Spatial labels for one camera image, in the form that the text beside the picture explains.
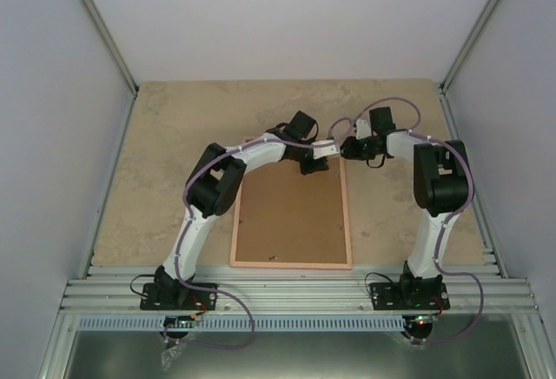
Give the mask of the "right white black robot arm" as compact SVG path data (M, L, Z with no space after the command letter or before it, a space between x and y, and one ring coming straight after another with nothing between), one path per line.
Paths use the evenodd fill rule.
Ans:
M391 109L380 107L371 109L368 119L354 121L354 134L341 145L341 156L367 163L377 156L400 158L413 165L414 200L422 209L418 235L398 281L367 285L373 308L448 309L440 266L454 223L474 196L464 143L398 129Z

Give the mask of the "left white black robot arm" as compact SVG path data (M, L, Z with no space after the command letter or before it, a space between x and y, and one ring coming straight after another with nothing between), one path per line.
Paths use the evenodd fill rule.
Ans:
M194 283L198 257L215 221L234 204L243 178L262 166L289 160L303 175L328 168L327 158L340 153L332 138L318 140L310 133L318 123L302 111L251 141L223 147L211 143L185 184L184 218L169 256L143 288L144 309L186 309L191 294L207 298L222 292L215 283Z

